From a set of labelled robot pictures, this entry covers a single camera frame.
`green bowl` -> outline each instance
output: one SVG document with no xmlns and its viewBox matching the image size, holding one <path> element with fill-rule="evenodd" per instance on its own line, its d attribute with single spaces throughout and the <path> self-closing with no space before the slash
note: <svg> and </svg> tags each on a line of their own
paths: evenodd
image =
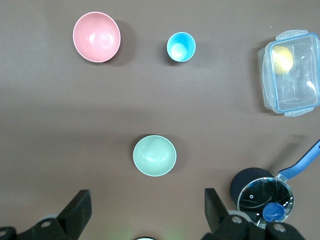
<svg viewBox="0 0 320 240">
<path fill-rule="evenodd" d="M 134 147 L 133 161 L 145 175 L 159 177 L 174 167 L 177 153 L 174 145 L 165 137 L 150 135 L 142 138 Z"/>
</svg>

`pan handle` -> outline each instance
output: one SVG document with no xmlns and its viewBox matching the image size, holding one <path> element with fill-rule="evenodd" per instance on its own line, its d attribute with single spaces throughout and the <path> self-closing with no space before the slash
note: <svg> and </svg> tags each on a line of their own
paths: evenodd
<svg viewBox="0 0 320 240">
<path fill-rule="evenodd" d="M 280 170 L 277 178 L 289 180 L 305 170 L 320 155 L 320 139 L 291 167 Z"/>
</svg>

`plastic food container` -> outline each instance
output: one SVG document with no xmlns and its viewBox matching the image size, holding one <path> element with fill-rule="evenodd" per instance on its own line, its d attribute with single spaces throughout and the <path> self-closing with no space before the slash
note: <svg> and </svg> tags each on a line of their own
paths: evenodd
<svg viewBox="0 0 320 240">
<path fill-rule="evenodd" d="M 264 106 L 288 117 L 320 105 L 319 37 L 289 30 L 258 51 Z"/>
</svg>

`yellow lemon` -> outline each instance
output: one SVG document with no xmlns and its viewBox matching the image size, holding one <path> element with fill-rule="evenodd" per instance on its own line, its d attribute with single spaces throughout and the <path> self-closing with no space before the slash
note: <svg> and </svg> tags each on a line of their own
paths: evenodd
<svg viewBox="0 0 320 240">
<path fill-rule="evenodd" d="M 288 73 L 294 64 L 292 53 L 284 46 L 274 46 L 272 48 L 272 59 L 274 72 L 277 75 Z"/>
</svg>

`blue cup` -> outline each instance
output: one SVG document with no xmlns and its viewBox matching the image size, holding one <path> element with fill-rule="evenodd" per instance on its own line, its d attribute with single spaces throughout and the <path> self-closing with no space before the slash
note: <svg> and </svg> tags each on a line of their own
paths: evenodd
<svg viewBox="0 0 320 240">
<path fill-rule="evenodd" d="M 196 42 L 189 33 L 177 32 L 169 38 L 166 50 L 176 62 L 185 62 L 195 54 Z"/>
</svg>

